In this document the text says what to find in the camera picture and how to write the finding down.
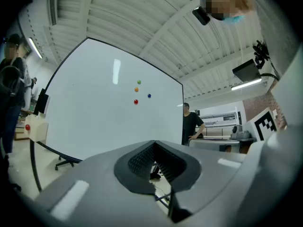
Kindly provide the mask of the beige plastic box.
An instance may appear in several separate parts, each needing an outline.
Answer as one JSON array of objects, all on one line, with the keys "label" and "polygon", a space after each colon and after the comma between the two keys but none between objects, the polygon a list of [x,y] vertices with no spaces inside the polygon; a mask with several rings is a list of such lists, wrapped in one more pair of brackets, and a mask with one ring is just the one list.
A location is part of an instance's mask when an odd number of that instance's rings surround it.
[{"label": "beige plastic box", "polygon": [[25,118],[25,126],[29,124],[30,130],[25,129],[25,135],[34,142],[44,141],[47,137],[48,122],[44,114],[31,114]]}]

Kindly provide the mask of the ceiling light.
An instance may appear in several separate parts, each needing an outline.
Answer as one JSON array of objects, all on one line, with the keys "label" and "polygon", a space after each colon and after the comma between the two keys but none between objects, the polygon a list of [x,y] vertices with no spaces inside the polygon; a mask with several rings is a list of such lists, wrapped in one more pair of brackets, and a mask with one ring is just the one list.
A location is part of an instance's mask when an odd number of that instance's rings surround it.
[{"label": "ceiling light", "polygon": [[245,88],[245,87],[250,87],[252,85],[260,83],[261,81],[262,81],[262,79],[258,78],[256,80],[253,80],[253,81],[250,81],[250,82],[246,82],[246,83],[242,83],[242,84],[239,84],[239,85],[235,85],[235,86],[231,87],[231,90],[235,91],[235,90],[239,90],[239,89],[242,89],[242,88]]},{"label": "ceiling light", "polygon": [[33,39],[31,37],[29,37],[27,40],[28,40],[29,45],[31,46],[32,50],[36,52],[36,54],[38,55],[38,57],[40,59],[42,59],[43,57],[42,57],[41,53],[39,52],[38,48],[36,47]]}]

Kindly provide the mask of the black display mount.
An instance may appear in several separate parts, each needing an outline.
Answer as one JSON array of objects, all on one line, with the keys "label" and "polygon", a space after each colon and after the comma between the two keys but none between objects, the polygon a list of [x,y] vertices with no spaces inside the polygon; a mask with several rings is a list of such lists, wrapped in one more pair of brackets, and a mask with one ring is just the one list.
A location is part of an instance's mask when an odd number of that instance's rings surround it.
[{"label": "black display mount", "polygon": [[269,52],[267,46],[264,42],[257,40],[257,44],[253,46],[255,63],[258,70],[261,70],[265,64],[265,61],[270,60]]}]

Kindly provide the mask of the black whiteboard stand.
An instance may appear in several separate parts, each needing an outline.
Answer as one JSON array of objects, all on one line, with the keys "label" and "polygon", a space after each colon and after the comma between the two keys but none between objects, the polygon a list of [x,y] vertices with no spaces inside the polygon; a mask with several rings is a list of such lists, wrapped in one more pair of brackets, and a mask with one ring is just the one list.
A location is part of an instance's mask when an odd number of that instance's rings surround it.
[{"label": "black whiteboard stand", "polygon": [[[81,162],[80,159],[68,156],[66,154],[63,154],[57,150],[54,150],[50,147],[48,147],[47,145],[45,145],[44,143],[38,141],[36,142],[38,145],[42,146],[43,148],[45,148],[46,150],[49,150],[53,153],[55,153],[56,155],[59,156],[59,158],[64,159],[63,162],[60,162],[58,164],[55,165],[55,168],[57,168],[58,166],[62,166],[64,164],[70,164],[72,167],[74,167],[74,164],[78,164]],[[42,186],[40,184],[40,180],[39,180],[39,176],[38,176],[38,171],[37,171],[37,167],[36,167],[36,157],[35,157],[35,144],[36,144],[33,140],[30,140],[29,142],[29,146],[30,146],[30,160],[31,160],[31,166],[32,166],[32,171],[33,171],[33,175],[34,175],[34,180],[37,186],[37,189],[39,192],[42,191]]]}]

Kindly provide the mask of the white whiteboard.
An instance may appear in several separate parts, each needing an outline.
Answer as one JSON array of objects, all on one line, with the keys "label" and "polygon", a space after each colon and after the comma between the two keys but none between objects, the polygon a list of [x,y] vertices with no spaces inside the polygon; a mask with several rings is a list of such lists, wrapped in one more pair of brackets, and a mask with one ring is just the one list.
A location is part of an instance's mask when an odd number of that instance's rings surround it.
[{"label": "white whiteboard", "polygon": [[44,144],[68,156],[85,160],[150,140],[181,143],[182,84],[105,42],[80,43],[53,74],[46,94]]}]

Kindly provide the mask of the person's grey shirt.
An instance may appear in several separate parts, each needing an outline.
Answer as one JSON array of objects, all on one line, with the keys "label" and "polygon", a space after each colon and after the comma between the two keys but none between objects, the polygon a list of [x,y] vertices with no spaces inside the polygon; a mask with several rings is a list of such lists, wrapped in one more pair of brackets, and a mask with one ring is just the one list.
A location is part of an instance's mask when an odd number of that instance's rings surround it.
[{"label": "person's grey shirt", "polygon": [[271,61],[280,76],[292,63],[300,39],[288,18],[274,0],[252,0],[258,14],[261,33]]}]

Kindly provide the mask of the black whiteboard eraser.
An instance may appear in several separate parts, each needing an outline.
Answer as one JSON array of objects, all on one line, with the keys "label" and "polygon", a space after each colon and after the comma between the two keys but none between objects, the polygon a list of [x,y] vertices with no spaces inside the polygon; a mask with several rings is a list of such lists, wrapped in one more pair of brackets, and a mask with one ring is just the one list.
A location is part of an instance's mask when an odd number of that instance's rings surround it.
[{"label": "black whiteboard eraser", "polygon": [[38,97],[33,114],[34,115],[38,115],[39,113],[46,114],[50,99],[51,99],[50,96],[46,94],[46,90],[43,88]]}]

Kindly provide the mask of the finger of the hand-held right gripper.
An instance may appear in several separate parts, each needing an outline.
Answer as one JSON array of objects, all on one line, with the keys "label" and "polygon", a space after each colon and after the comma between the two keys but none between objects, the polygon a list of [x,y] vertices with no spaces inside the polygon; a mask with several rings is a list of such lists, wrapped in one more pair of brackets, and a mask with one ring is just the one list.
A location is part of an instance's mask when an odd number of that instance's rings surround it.
[{"label": "finger of the hand-held right gripper", "polygon": [[189,147],[220,152],[241,153],[243,146],[250,146],[256,141],[255,138],[239,140],[195,139],[189,141]]}]

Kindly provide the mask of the black timer display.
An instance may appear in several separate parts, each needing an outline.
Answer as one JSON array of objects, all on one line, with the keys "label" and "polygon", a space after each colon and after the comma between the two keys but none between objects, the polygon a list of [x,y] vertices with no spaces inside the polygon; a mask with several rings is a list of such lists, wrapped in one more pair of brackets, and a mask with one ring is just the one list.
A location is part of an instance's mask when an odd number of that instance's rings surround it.
[{"label": "black timer display", "polygon": [[253,59],[234,68],[232,72],[243,83],[261,78],[260,72]]}]

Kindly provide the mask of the ceiling air conditioner vent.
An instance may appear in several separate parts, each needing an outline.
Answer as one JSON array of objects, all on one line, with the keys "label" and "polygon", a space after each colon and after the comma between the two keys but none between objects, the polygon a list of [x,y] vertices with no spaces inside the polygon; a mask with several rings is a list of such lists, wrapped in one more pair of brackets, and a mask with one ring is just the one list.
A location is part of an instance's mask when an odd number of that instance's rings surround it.
[{"label": "ceiling air conditioner vent", "polygon": [[58,20],[58,0],[48,0],[48,11],[49,11],[49,20],[52,26],[57,24]]}]

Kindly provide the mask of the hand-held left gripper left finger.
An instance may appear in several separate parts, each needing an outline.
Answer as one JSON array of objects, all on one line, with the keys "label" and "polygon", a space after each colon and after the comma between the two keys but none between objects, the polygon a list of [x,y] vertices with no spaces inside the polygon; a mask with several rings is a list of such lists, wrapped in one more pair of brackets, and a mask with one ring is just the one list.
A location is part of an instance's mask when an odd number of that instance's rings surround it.
[{"label": "hand-held left gripper left finger", "polygon": [[135,143],[89,157],[48,185],[35,202],[68,227],[173,227],[153,195],[130,192],[114,166]]}]

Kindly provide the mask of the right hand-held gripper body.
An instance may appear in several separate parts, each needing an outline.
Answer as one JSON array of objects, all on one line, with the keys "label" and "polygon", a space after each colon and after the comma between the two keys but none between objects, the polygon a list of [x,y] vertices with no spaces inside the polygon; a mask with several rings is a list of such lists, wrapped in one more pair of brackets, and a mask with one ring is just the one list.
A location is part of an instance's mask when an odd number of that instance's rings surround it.
[{"label": "right hand-held gripper body", "polygon": [[263,141],[277,131],[277,125],[270,108],[266,108],[244,125],[232,129],[231,139],[237,141]]}]

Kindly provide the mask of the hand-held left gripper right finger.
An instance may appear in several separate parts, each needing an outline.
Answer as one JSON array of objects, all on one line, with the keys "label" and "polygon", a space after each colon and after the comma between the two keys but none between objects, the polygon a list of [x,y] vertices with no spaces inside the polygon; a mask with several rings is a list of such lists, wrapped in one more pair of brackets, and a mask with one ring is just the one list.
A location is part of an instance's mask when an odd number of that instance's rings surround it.
[{"label": "hand-held left gripper right finger", "polygon": [[168,216],[236,216],[240,200],[230,188],[244,154],[155,142],[155,161],[170,184]]}]

